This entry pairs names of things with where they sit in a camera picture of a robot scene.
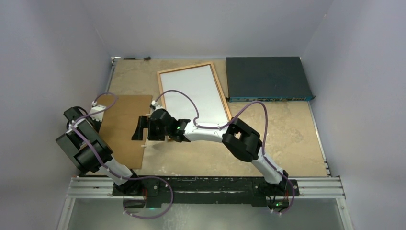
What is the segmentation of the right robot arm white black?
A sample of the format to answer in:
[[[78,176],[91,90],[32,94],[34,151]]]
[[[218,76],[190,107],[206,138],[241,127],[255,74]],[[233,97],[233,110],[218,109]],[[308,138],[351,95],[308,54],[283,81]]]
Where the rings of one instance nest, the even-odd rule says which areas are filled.
[[[234,118],[229,124],[200,126],[190,119],[176,119],[165,109],[156,109],[150,116],[138,118],[131,139],[142,140],[144,129],[147,129],[147,139],[153,141],[164,141],[169,137],[176,142],[210,141],[224,144],[235,158],[252,163],[275,195],[282,194],[291,184],[286,171],[266,156],[259,132],[239,118]]]

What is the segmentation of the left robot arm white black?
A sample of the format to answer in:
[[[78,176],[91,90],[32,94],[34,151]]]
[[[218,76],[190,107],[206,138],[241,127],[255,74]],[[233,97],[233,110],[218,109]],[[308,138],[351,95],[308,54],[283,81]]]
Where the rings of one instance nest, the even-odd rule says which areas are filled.
[[[113,157],[113,151],[99,136],[101,122],[91,118],[81,107],[67,109],[63,115],[68,120],[66,132],[56,143],[84,174],[102,173],[113,180],[114,191],[137,196],[143,191],[138,175]]]

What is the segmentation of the brown cardboard backing board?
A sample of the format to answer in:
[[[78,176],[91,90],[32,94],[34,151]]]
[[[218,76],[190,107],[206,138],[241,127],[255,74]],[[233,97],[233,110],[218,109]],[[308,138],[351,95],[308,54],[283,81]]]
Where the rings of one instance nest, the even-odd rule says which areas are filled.
[[[113,157],[130,169],[141,169],[144,140],[131,140],[138,118],[150,112],[152,95],[119,95],[104,112],[99,134],[113,151]]]

